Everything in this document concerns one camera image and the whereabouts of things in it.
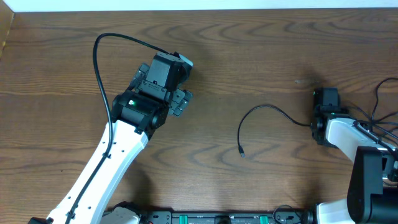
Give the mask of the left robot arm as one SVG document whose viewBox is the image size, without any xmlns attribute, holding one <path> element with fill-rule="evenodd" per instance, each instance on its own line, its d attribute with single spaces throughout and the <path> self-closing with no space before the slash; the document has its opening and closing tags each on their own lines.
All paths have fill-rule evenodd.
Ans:
<svg viewBox="0 0 398 224">
<path fill-rule="evenodd" d="M 111 120 L 94 154 L 65 198 L 47 218 L 33 223 L 139 223 L 126 207 L 106 213 L 106 206 L 127 168 L 169 115 L 180 116 L 192 98 L 181 90 L 193 63 L 181 54 L 156 53 L 143 63 L 127 90 L 113 101 Z"/>
</svg>

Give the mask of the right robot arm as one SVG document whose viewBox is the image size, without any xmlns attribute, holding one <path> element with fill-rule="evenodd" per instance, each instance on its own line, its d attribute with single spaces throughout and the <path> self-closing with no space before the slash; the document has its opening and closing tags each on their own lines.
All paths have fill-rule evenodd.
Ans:
<svg viewBox="0 0 398 224">
<path fill-rule="evenodd" d="M 336 147 L 353 162 L 346 198 L 319 203 L 303 223 L 397 223 L 397 149 L 368 130 L 369 123 L 349 115 L 340 105 L 336 88 L 313 92 L 312 137 Z"/>
</svg>

